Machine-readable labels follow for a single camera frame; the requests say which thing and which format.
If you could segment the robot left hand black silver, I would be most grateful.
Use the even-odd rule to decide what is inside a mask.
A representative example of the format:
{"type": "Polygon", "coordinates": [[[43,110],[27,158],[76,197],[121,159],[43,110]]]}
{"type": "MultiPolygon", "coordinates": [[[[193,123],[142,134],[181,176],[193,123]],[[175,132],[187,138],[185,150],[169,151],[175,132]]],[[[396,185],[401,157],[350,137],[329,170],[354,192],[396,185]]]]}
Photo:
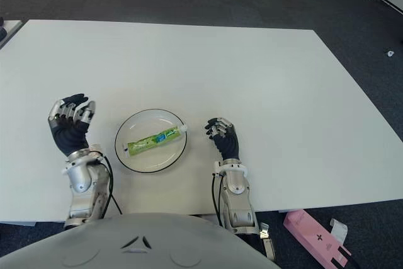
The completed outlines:
{"type": "Polygon", "coordinates": [[[48,115],[48,124],[56,146],[65,156],[89,148],[86,134],[95,109],[96,103],[89,101],[84,93],[54,103],[48,115]]]}

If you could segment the robot right hand black silver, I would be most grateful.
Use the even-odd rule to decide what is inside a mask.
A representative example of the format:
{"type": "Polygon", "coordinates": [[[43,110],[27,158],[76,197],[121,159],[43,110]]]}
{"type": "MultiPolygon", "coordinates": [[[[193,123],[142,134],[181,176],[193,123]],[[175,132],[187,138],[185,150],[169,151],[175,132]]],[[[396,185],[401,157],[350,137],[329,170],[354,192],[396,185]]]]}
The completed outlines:
{"type": "Polygon", "coordinates": [[[208,120],[205,130],[224,161],[228,159],[239,160],[239,141],[232,122],[222,117],[212,118],[208,120]]]}

